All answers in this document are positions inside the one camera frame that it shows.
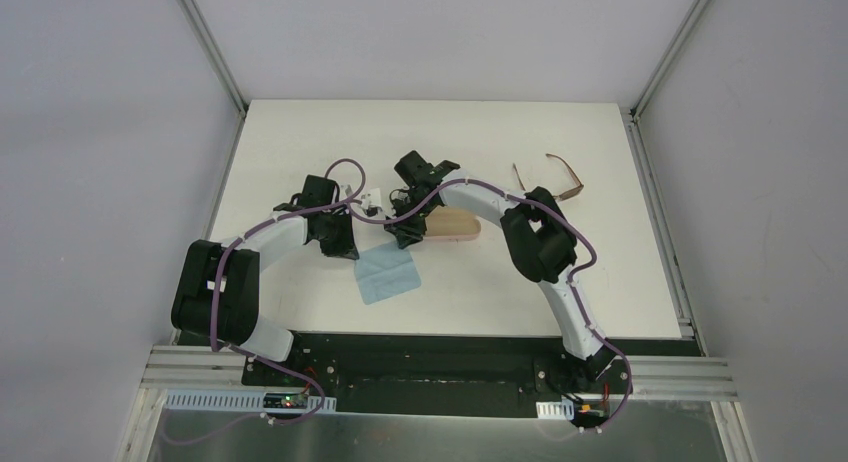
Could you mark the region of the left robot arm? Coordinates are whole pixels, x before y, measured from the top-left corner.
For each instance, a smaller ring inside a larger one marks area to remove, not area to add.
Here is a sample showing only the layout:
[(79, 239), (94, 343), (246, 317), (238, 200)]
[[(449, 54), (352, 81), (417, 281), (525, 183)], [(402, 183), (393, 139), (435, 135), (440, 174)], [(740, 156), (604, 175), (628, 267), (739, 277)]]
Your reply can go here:
[(266, 371), (279, 385), (297, 384), (305, 360), (291, 350), (294, 333), (260, 314), (260, 276), (311, 241), (326, 257), (359, 258), (339, 184), (316, 175), (307, 176), (302, 190), (257, 228), (230, 240), (198, 239), (189, 246), (171, 309), (173, 327), (218, 347), (238, 346), (268, 359)]

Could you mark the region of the brown frame sunglasses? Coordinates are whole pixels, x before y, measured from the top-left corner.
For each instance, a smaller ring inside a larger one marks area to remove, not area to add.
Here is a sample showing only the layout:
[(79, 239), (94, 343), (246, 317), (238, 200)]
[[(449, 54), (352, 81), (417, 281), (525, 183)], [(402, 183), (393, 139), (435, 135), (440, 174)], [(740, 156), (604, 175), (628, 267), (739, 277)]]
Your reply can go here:
[(550, 152), (543, 155), (543, 161), (534, 162), (529, 167), (513, 162), (510, 171), (521, 191), (529, 192), (537, 186), (545, 187), (557, 202), (580, 196), (586, 187), (565, 157)]

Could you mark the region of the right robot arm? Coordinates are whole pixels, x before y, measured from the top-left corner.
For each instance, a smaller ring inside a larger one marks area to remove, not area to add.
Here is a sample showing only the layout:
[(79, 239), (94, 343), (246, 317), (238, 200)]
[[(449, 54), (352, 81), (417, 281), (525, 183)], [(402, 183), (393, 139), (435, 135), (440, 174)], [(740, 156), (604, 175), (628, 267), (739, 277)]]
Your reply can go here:
[(576, 272), (582, 239), (543, 187), (520, 194), (470, 176), (452, 161), (431, 164), (416, 151), (394, 166), (404, 182), (391, 200), (394, 218), (384, 229), (399, 248), (421, 242), (425, 218), (438, 207), (466, 210), (499, 227), (516, 270), (542, 290), (562, 334), (569, 382), (583, 392), (607, 379), (616, 353), (582, 300)]

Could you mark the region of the pink glasses case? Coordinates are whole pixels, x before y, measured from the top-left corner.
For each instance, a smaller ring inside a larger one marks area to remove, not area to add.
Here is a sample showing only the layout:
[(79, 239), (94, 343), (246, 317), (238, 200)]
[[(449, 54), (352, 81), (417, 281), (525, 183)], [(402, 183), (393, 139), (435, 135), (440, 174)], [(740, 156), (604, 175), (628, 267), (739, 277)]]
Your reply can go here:
[(437, 207), (425, 219), (425, 240), (470, 241), (482, 231), (477, 216), (465, 209)]

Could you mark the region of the blue cleaning cloth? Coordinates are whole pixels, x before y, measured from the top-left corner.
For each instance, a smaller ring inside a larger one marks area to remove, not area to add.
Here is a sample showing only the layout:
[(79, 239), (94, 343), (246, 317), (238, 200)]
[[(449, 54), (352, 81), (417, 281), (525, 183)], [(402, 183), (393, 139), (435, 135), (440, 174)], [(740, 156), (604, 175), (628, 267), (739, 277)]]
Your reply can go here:
[(354, 277), (365, 305), (416, 290), (422, 284), (411, 253), (394, 242), (362, 252), (354, 264)]

